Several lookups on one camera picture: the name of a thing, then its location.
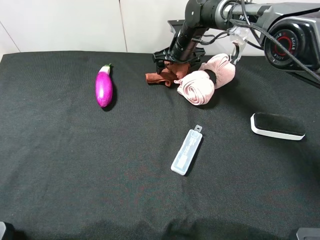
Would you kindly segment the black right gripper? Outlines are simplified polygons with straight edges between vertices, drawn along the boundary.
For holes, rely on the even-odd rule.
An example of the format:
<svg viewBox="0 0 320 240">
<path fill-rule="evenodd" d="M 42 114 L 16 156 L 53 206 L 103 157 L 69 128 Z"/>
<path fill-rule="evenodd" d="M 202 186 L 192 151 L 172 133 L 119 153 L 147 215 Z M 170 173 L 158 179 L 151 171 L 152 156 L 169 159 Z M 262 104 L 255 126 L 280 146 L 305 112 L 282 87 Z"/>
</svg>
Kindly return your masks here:
<svg viewBox="0 0 320 240">
<path fill-rule="evenodd" d="M 186 51 L 182 51 L 176 47 L 173 49 L 167 47 L 163 50 L 154 52 L 152 60 L 156 63 L 156 73 L 161 74 L 165 69 L 165 62 L 194 65 L 199 63 L 205 54 L 205 50 L 200 47 L 187 49 Z"/>
</svg>

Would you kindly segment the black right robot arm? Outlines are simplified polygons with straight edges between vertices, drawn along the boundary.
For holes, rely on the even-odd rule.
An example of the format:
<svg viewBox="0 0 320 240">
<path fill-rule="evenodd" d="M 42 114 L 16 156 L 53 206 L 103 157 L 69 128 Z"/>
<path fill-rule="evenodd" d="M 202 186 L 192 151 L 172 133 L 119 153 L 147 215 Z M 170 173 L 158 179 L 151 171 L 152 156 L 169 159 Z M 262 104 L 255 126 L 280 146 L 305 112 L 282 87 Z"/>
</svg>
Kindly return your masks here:
<svg viewBox="0 0 320 240">
<path fill-rule="evenodd" d="M 204 56 L 203 36 L 210 29 L 230 35 L 250 30 L 268 62 L 314 85 L 320 84 L 320 5 L 318 3 L 247 3 L 243 0 L 190 0 L 184 19 L 169 22 L 169 47 L 152 56 L 160 74 L 167 62 L 196 64 Z"/>
</svg>

